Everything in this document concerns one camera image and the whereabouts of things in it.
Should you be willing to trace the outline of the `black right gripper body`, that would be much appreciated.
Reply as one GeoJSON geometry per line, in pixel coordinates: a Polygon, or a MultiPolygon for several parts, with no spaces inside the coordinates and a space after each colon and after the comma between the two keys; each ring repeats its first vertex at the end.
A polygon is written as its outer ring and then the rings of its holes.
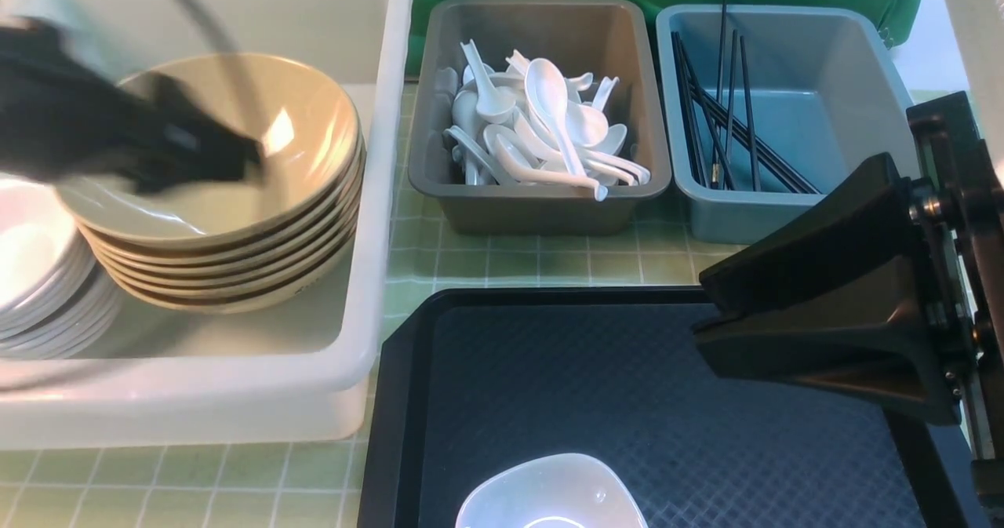
{"type": "Polygon", "coordinates": [[[969,95],[957,91],[907,112],[922,174],[931,188],[919,217],[942,231],[951,277],[958,284],[964,337],[973,361],[962,371],[963,417],[973,452],[977,498],[993,527],[1002,525],[1003,231],[1002,184],[969,95]]]}

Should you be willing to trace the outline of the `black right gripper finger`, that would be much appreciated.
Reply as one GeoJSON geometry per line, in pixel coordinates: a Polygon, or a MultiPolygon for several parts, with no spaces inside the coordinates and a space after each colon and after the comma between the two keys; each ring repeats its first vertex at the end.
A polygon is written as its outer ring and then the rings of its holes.
{"type": "Polygon", "coordinates": [[[850,397],[939,427],[960,424],[922,305],[907,293],[849,310],[826,295],[723,315],[696,324],[693,339],[717,377],[850,397]]]}
{"type": "Polygon", "coordinates": [[[928,300],[931,257],[908,212],[925,185],[875,154],[799,217],[702,271],[700,287],[726,315],[792,312],[903,259],[928,300]]]}

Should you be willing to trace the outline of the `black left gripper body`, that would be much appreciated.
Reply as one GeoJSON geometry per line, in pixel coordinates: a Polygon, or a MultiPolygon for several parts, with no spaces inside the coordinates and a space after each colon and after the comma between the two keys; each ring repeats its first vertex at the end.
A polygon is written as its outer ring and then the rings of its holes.
{"type": "Polygon", "coordinates": [[[73,60],[40,18],[2,25],[2,171],[51,184],[126,174],[155,148],[158,116],[73,60]]]}

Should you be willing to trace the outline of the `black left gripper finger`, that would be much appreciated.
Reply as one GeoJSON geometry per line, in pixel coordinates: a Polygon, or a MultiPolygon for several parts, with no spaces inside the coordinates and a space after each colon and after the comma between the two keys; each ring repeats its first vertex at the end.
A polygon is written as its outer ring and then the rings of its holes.
{"type": "Polygon", "coordinates": [[[151,74],[147,123],[133,163],[136,195],[158,195],[187,184],[261,184],[260,144],[216,120],[198,105],[185,84],[151,74]]]}

